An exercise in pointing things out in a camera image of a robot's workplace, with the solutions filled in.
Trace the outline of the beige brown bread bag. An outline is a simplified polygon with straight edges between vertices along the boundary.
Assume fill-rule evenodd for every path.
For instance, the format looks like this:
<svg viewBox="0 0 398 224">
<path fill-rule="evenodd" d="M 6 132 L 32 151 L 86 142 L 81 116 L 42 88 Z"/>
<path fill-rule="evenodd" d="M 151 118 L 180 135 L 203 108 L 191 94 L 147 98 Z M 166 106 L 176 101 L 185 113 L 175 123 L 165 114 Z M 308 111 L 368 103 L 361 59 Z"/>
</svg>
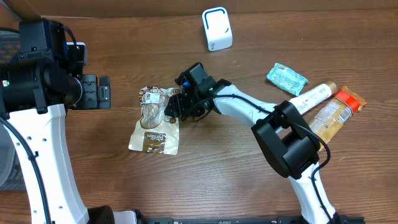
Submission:
<svg viewBox="0 0 398 224">
<path fill-rule="evenodd" d="M 131 151 L 176 155 L 179 145 L 179 120 L 164 113 L 169 99 L 180 93 L 178 88 L 146 86 L 139 91 L 141 117 L 131 134 Z"/>
</svg>

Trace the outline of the teal snack packet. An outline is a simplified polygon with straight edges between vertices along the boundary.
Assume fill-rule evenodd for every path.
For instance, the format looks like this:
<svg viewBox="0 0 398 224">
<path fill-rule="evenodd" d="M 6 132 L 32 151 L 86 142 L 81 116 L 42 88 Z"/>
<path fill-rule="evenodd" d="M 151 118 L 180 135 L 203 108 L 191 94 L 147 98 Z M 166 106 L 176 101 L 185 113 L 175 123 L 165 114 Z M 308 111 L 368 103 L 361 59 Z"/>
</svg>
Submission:
<svg viewBox="0 0 398 224">
<path fill-rule="evenodd" d="M 308 83 L 304 76 L 280 63 L 275 63 L 266 78 L 281 90 L 294 96 L 299 96 L 305 84 Z"/>
</svg>

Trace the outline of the white tube gold cap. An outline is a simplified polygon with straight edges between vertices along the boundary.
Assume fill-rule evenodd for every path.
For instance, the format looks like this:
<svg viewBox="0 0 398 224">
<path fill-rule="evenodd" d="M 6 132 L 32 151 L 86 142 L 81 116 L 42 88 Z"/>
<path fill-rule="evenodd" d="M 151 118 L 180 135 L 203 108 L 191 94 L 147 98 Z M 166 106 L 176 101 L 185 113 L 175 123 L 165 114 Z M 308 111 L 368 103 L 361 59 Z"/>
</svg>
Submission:
<svg viewBox="0 0 398 224">
<path fill-rule="evenodd" d="M 327 100 L 338 91 L 335 82 L 327 81 L 315 88 L 289 100 L 300 114 L 305 114 L 322 101 Z"/>
</svg>

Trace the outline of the orange spaghetti packet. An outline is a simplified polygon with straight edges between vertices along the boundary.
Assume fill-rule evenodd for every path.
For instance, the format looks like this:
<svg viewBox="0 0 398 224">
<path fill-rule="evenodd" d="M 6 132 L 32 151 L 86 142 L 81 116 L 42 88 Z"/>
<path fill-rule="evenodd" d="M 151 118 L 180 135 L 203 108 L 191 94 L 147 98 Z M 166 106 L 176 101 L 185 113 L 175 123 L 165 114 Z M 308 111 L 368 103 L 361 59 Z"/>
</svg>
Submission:
<svg viewBox="0 0 398 224">
<path fill-rule="evenodd" d="M 344 124 L 368 102 L 343 86 L 309 122 L 310 129 L 328 143 Z"/>
</svg>

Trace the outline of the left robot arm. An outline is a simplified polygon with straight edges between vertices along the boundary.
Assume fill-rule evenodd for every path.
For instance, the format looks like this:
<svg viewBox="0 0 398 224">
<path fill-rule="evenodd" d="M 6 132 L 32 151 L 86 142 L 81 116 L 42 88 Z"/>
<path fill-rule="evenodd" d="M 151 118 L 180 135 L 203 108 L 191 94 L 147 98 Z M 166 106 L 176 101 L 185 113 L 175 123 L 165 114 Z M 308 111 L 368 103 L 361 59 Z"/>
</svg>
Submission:
<svg viewBox="0 0 398 224">
<path fill-rule="evenodd" d="M 114 223 L 112 209 L 87 208 L 68 153 L 68 110 L 108 110 L 107 76 L 83 73 L 86 47 L 57 21 L 19 24 L 17 60 L 1 65 L 1 123 L 16 150 L 33 223 Z"/>
</svg>

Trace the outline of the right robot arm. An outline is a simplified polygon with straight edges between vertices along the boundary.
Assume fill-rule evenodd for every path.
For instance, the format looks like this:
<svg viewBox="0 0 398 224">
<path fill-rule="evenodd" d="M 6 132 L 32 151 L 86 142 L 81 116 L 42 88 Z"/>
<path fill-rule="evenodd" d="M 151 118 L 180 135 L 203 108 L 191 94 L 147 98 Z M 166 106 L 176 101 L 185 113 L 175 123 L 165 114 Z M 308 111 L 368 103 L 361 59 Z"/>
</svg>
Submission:
<svg viewBox="0 0 398 224">
<path fill-rule="evenodd" d="M 320 178 L 320 169 L 330 160 L 320 162 L 318 150 L 326 142 L 316 135 L 290 101 L 276 105 L 257 100 L 241 92 L 231 82 L 216 81 L 197 62 L 175 79 L 181 92 L 169 99 L 164 113 L 181 121 L 199 121 L 211 111 L 239 120 L 251 131 L 268 164 L 289 179 L 306 223 L 341 223 L 329 202 Z"/>
</svg>

